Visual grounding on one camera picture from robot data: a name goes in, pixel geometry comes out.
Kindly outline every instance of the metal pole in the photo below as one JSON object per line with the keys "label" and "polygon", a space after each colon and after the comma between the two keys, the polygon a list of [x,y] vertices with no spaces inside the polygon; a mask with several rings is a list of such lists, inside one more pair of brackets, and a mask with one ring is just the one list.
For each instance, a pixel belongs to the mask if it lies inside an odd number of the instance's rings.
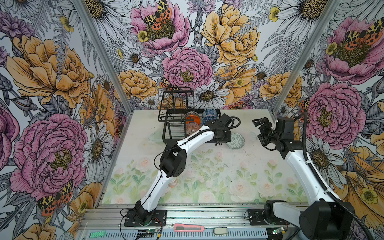
{"label": "metal pole", "polygon": [[121,103],[123,104],[125,110],[127,111],[128,115],[130,117],[130,115],[132,115],[133,109],[132,109],[128,99],[126,98],[125,92],[124,92],[124,90],[121,86],[121,83],[117,77],[115,68],[112,65],[112,61],[108,56],[108,52],[105,49],[105,46],[103,44],[103,41],[102,41],[100,35],[98,34],[99,31],[97,30],[96,26],[93,23],[93,19],[92,19],[91,14],[88,11],[87,5],[85,4],[85,2],[83,0],[73,1],[73,5],[75,6],[75,8],[76,8],[76,10],[80,16],[80,19],[81,19],[81,21],[82,21],[82,23],[83,23],[83,25],[87,31],[87,37],[92,42],[92,44],[95,46],[95,49],[96,49],[97,53],[99,54],[99,57],[101,58],[101,60],[104,64],[104,67],[107,70],[109,77],[111,78],[112,84],[116,88],[116,91],[117,91],[118,95],[120,96]]}
{"label": "metal pole", "polygon": [[325,5],[318,23],[316,24],[312,34],[308,37],[308,41],[305,44],[303,50],[301,51],[299,58],[297,59],[297,62],[287,79],[286,84],[284,85],[283,89],[281,90],[281,93],[279,94],[276,102],[273,105],[272,113],[274,116],[276,116],[279,107],[281,106],[281,104],[283,104],[285,98],[288,96],[288,93],[291,90],[293,84],[295,83],[297,77],[299,76],[301,69],[310,57],[311,50],[315,47],[315,43],[317,43],[317,40],[324,32],[324,28],[329,24],[329,20],[336,12],[340,1],[341,0],[328,0],[327,4]]}

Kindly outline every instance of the mounting plate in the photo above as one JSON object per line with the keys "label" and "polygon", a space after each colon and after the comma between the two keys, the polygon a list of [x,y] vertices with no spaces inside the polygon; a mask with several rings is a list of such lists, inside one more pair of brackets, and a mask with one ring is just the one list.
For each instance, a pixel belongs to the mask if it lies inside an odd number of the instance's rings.
{"label": "mounting plate", "polygon": [[[167,222],[167,211],[166,210],[155,210],[153,212],[153,216],[156,217],[161,221],[154,221],[152,220],[147,226],[149,227],[160,227],[165,226]],[[137,219],[137,216],[135,215],[135,210],[130,210],[127,212],[127,215],[125,216],[124,221],[124,227],[142,227],[142,225],[139,223],[140,221]]]}
{"label": "mounting plate", "polygon": [[257,226],[257,225],[289,225],[289,222],[285,221],[284,219],[279,218],[279,220],[275,224],[270,224],[267,221],[264,220],[263,216],[263,209],[248,209],[248,218],[249,218],[249,224],[251,226]]}

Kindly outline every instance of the blue patterned cup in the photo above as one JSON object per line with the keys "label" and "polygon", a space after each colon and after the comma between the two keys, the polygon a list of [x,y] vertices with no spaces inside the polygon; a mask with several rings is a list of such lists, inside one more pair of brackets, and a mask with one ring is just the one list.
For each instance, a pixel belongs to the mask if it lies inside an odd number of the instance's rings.
{"label": "blue patterned cup", "polygon": [[209,115],[203,118],[202,124],[205,125],[207,122],[210,122],[212,120],[217,120],[217,116]]}
{"label": "blue patterned cup", "polygon": [[240,133],[232,132],[231,141],[225,143],[230,149],[240,149],[245,145],[245,138]]}
{"label": "blue patterned cup", "polygon": [[214,108],[207,108],[207,109],[204,109],[203,111],[203,114],[202,114],[202,117],[203,119],[207,116],[214,116],[215,118],[217,118],[217,112]]}

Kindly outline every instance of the floral wallpaper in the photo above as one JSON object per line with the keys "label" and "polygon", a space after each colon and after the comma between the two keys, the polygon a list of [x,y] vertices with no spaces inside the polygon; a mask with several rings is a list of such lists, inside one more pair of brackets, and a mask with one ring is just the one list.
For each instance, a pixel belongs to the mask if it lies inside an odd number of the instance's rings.
{"label": "floral wallpaper", "polygon": [[127,120],[67,7],[62,0],[0,1],[4,239],[76,238]]}
{"label": "floral wallpaper", "polygon": [[[308,110],[315,166],[376,239],[384,237],[383,17],[382,1],[342,1],[303,66],[298,103],[288,95],[278,110],[290,118]],[[295,127],[302,132],[303,119]],[[349,238],[366,239],[356,222]]]}
{"label": "floral wallpaper", "polygon": [[[73,0],[60,2],[69,25],[83,29]],[[192,88],[196,108],[268,109],[327,0],[85,3],[133,109],[158,109],[167,86]],[[86,32],[81,37],[88,42]],[[291,107],[302,83],[290,91]]]}

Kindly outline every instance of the red wire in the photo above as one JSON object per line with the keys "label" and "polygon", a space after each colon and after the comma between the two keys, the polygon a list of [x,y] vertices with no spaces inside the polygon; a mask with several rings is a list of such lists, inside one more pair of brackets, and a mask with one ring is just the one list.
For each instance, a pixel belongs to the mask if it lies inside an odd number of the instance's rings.
{"label": "red wire", "polygon": [[153,218],[156,219],[160,223],[161,227],[163,227],[163,224],[161,223],[161,221],[157,217],[153,217]]}

